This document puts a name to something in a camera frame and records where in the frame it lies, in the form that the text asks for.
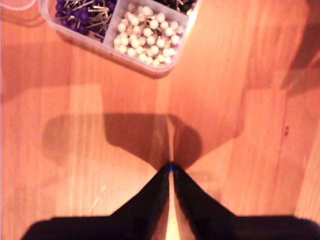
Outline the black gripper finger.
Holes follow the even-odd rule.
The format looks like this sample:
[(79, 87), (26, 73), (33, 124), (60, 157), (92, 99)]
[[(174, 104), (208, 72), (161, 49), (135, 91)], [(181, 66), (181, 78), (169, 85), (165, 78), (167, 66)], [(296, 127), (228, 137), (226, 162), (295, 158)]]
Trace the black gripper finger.
[(236, 239), (236, 215), (207, 194), (180, 165), (173, 166), (174, 190), (197, 239)]
[(169, 199), (170, 165), (165, 164), (112, 218), (110, 239), (151, 239)]

